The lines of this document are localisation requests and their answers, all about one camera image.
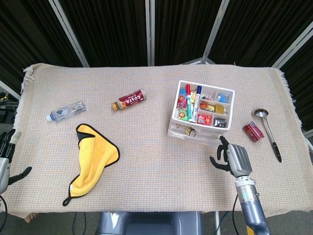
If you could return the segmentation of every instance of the table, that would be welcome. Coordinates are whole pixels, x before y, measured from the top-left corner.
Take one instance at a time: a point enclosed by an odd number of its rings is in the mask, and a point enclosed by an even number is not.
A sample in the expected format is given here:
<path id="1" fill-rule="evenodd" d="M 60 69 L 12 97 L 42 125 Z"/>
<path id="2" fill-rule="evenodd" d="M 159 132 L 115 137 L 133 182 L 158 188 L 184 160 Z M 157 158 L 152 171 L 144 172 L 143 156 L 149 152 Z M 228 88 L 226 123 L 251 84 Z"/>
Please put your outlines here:
<path id="1" fill-rule="evenodd" d="M 67 211 L 230 211 L 235 178 L 215 169 L 216 149 L 167 137 L 179 80 L 233 89 L 232 127 L 224 136 L 247 149 L 266 216 L 313 208 L 313 168 L 286 80 L 274 68 L 231 65 L 178 65 L 139 68 L 64 68 L 35 64 L 28 69 L 15 128 L 22 132 L 11 175 L 30 174 L 4 194 L 9 213 Z M 144 88 L 147 100 L 114 112 L 118 97 Z M 83 100 L 87 111 L 48 123 L 58 107 Z M 252 142 L 242 127 L 254 108 L 269 111 L 268 121 L 282 163 L 268 136 Z M 105 168 L 85 196 L 62 206 L 68 185 L 79 174 L 75 128 L 87 123 L 120 149 L 120 160 Z"/>

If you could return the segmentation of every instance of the yellow cloth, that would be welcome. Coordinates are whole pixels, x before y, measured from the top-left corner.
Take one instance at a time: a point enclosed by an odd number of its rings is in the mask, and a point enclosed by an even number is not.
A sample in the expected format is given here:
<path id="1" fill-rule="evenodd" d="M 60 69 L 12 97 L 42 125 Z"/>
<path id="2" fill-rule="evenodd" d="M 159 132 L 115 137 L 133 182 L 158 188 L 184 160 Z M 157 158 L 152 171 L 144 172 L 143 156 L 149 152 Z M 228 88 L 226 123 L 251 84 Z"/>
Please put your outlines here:
<path id="1" fill-rule="evenodd" d="M 68 187 L 68 198 L 63 206 L 67 206 L 72 198 L 87 194 L 98 182 L 104 167 L 119 160 L 118 148 L 107 138 L 87 124 L 76 128 L 79 146 L 80 174 Z"/>

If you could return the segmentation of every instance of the black ladle handle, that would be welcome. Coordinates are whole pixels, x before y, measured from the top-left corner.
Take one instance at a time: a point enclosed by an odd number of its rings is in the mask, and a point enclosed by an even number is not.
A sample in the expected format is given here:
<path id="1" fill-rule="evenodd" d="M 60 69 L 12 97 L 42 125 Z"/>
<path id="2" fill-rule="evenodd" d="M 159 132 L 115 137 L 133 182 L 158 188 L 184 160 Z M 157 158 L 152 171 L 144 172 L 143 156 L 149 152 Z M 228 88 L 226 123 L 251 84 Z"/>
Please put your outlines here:
<path id="1" fill-rule="evenodd" d="M 282 157 L 280 156 L 277 144 L 275 142 L 272 142 L 272 147 L 273 147 L 274 153 L 275 153 L 275 155 L 277 157 L 277 160 L 281 163 L 282 162 Z"/>

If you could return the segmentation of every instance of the robotic hand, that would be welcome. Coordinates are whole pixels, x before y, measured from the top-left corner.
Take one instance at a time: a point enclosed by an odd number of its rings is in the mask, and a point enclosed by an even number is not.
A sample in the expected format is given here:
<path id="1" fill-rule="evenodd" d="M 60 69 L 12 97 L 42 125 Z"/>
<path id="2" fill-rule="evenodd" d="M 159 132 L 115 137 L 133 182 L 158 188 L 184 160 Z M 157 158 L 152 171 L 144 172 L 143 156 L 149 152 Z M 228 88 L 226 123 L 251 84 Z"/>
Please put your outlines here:
<path id="1" fill-rule="evenodd" d="M 223 136 L 219 136 L 219 139 L 222 145 L 217 149 L 217 159 L 221 159 L 223 150 L 224 161 L 227 164 L 219 164 L 213 157 L 210 157 L 211 163 L 217 169 L 230 171 L 230 174 L 237 178 L 235 187 L 246 224 L 257 235 L 269 235 L 259 193 L 256 191 L 255 182 L 249 178 L 252 168 L 246 149 L 239 145 L 229 144 Z"/>
<path id="2" fill-rule="evenodd" d="M 13 136 L 15 129 L 0 135 L 0 195 L 6 191 L 8 185 L 26 177 L 32 167 L 27 167 L 23 173 L 10 177 L 10 166 L 15 150 L 15 145 L 21 137 L 21 132 Z"/>

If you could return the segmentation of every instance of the black curtain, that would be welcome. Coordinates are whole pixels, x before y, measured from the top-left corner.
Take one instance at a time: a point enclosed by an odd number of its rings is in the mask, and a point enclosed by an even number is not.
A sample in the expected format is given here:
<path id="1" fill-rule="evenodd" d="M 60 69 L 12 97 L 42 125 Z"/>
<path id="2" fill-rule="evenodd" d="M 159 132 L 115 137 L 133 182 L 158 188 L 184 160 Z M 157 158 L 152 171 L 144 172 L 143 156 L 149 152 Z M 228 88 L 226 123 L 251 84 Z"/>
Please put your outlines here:
<path id="1" fill-rule="evenodd" d="M 221 0 L 156 0 L 155 65 L 203 56 Z"/>
<path id="2" fill-rule="evenodd" d="M 231 0 L 209 58 L 270 67 L 312 21 L 311 0 Z"/>
<path id="3" fill-rule="evenodd" d="M 48 1 L 0 0 L 0 79 L 17 93 L 35 63 L 81 67 Z"/>
<path id="4" fill-rule="evenodd" d="M 304 130 L 313 129 L 313 38 L 281 68 L 285 72 L 296 112 Z"/>
<path id="5" fill-rule="evenodd" d="M 147 66 L 145 0 L 61 0 L 91 67 Z"/>

